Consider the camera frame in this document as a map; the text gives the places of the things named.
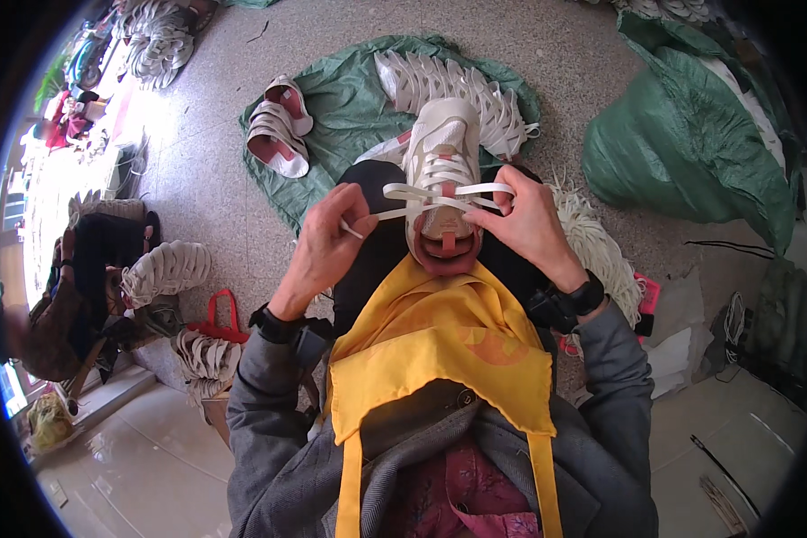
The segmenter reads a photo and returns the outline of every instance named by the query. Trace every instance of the gray jacket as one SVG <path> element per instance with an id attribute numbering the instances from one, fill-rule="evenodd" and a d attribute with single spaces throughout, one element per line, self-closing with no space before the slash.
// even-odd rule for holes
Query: gray jacket
<path id="1" fill-rule="evenodd" d="M 651 368 L 614 304 L 577 329 L 592 398 L 575 409 L 553 395 L 553 465 L 565 538 L 657 535 L 650 494 Z M 538 514 L 526 436 L 465 387 L 437 380 L 371 412 L 361 428 L 361 532 L 376 536 L 398 473 L 469 432 Z M 332 536 L 343 446 L 327 420 L 296 411 L 299 372 L 286 344 L 254 330 L 230 390 L 227 424 L 236 468 L 227 486 L 234 536 Z"/>

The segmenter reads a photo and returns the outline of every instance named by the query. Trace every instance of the terrazzo floor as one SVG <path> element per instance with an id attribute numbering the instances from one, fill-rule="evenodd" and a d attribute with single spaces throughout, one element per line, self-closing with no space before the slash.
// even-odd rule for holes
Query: terrazzo floor
<path id="1" fill-rule="evenodd" d="M 281 0 L 267 9 L 221 8 L 195 43 L 194 57 L 169 88 L 144 92 L 149 163 L 139 193 L 161 216 L 164 240 L 209 245 L 208 280 L 181 296 L 188 321 L 206 315 L 208 299 L 231 289 L 240 329 L 271 296 L 293 249 L 290 230 L 247 177 L 237 114 L 273 77 L 295 75 L 312 61 L 388 34 L 439 33 L 465 56 L 498 60 L 538 92 L 541 137 L 523 164 L 542 178 L 553 170 L 582 187 L 603 226 L 635 269 L 657 282 L 696 266 L 711 320 L 733 291 L 752 307 L 765 261 L 726 249 L 684 245 L 689 239 L 762 244 L 743 221 L 697 225 L 641 211 L 606 207 L 584 185 L 579 166 L 588 122 L 624 92 L 643 66 L 615 31 L 608 4 L 564 0 Z M 257 37 L 269 21 L 263 36 Z M 331 316 L 324 299 L 314 315 Z M 219 322 L 229 319 L 219 301 Z M 165 340 L 136 353 L 167 385 L 184 390 Z M 582 384 L 578 359 L 560 356 L 560 394 Z"/>

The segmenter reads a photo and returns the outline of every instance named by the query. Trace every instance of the person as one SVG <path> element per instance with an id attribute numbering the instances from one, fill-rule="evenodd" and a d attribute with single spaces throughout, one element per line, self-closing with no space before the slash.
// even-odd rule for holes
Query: person
<path id="1" fill-rule="evenodd" d="M 81 92 L 76 103 L 86 106 L 89 102 L 98 102 L 99 94 L 94 91 Z M 44 146 L 49 149 L 58 149 L 69 144 L 77 145 L 92 127 L 93 123 L 83 112 L 83 107 L 78 110 L 72 102 L 71 93 L 62 91 L 48 103 L 45 110 L 45 117 L 32 128 L 32 136 L 35 139 L 44 140 Z M 66 102 L 70 105 L 70 110 L 64 112 Z"/>
<path id="2" fill-rule="evenodd" d="M 485 171 L 481 181 L 505 183 L 516 192 L 513 208 L 508 195 L 496 192 L 499 211 L 478 209 L 464 218 L 484 229 L 477 260 L 520 304 L 550 282 L 572 294 L 590 281 L 565 240 L 551 190 L 534 174 L 506 165 Z M 377 223 L 372 214 L 403 206 L 382 196 L 388 182 L 405 182 L 397 166 L 358 163 L 308 211 L 290 267 L 252 327 L 227 410 L 236 460 L 227 489 L 231 536 L 326 536 L 335 529 L 349 440 L 343 446 L 335 440 L 334 407 L 381 380 L 365 379 L 364 386 L 350 386 L 345 393 L 332 386 L 333 420 L 325 420 L 308 441 L 311 424 L 296 411 L 301 362 L 288 333 L 301 323 L 312 298 L 329 286 L 334 286 L 339 342 L 365 324 L 396 322 L 398 310 L 379 313 L 372 299 L 394 285 L 398 264 L 414 267 L 406 265 L 403 223 Z M 341 218 L 365 239 L 342 231 Z M 439 291 L 424 292 L 420 297 L 426 299 L 419 300 L 442 293 L 449 282 L 433 282 L 431 289 Z M 576 328 L 593 396 L 578 410 L 549 395 L 561 531 L 569 538 L 655 536 L 648 457 L 651 368 L 620 309 L 609 296 L 601 297 L 591 312 L 577 317 Z M 359 317 L 363 310 L 370 312 Z M 549 332 L 539 334 L 551 340 L 545 337 Z M 554 344 L 544 342 L 544 348 Z M 408 371 L 410 362 L 397 368 Z M 541 529 L 546 523 L 556 528 L 555 522 L 538 521 L 542 491 L 535 493 L 527 436 L 467 387 L 460 388 L 437 379 L 387 403 L 388 412 L 373 420 L 371 414 L 364 417 L 362 457 L 355 460 L 366 462 L 356 512 L 362 535 L 484 538 L 541 535 L 539 523 Z"/>
<path id="3" fill-rule="evenodd" d="M 72 379 L 108 320 L 107 266 L 131 266 L 158 243 L 155 212 L 148 212 L 146 223 L 82 216 L 55 243 L 47 291 L 30 312 L 26 305 L 4 306 L 0 296 L 0 363 L 20 360 L 27 372 L 49 382 Z"/>

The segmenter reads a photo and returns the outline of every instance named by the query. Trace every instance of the apron strap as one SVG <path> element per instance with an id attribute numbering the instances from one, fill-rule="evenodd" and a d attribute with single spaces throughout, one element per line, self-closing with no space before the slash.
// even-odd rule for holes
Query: apron strap
<path id="1" fill-rule="evenodd" d="M 334 523 L 336 538 L 359 538 L 361 517 L 361 434 L 358 430 L 344 441 L 344 465 L 338 517 Z"/>
<path id="2" fill-rule="evenodd" d="M 538 493 L 538 509 L 541 512 L 541 527 L 544 538 L 561 538 L 559 497 L 556 494 L 556 474 L 553 471 L 553 446 L 550 436 L 526 435 L 529 442 L 529 458 L 532 460 L 532 473 L 535 478 L 535 491 Z M 346 445 L 344 467 L 346 468 Z"/>

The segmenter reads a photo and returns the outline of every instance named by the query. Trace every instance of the green tarp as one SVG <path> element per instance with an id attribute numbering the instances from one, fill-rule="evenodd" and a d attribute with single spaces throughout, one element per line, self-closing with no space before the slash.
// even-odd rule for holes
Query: green tarp
<path id="1" fill-rule="evenodd" d="M 713 39 L 679 22 L 623 12 L 618 28 L 648 67 L 586 129 L 582 171 L 592 192 L 694 222 L 744 219 L 783 254 L 792 240 L 800 145 L 778 95 Z M 753 89 L 781 139 L 785 177 L 750 113 L 698 57 L 720 59 Z"/>
<path id="2" fill-rule="evenodd" d="M 373 53 L 386 49 L 401 54 L 409 51 L 451 58 L 463 68 L 476 67 L 488 81 L 498 81 L 503 91 L 510 88 L 517 93 L 517 103 L 526 123 L 537 122 L 540 117 L 535 91 L 520 75 L 490 59 L 466 59 L 457 53 L 454 45 L 438 35 L 424 39 L 388 35 L 318 59 L 294 78 L 304 94 L 308 113 L 314 117 L 314 128 L 304 137 L 311 167 L 308 174 L 298 179 L 285 178 L 243 147 L 248 175 L 254 178 L 285 224 L 297 234 L 308 208 L 334 187 L 358 156 L 406 131 L 416 119 L 415 115 L 395 112 L 379 83 Z M 247 135 L 248 117 L 262 99 L 260 95 L 240 116 L 243 134 Z M 531 144 L 531 140 L 525 143 L 521 152 L 525 154 Z M 482 148 L 480 163 L 484 167 L 499 161 Z"/>

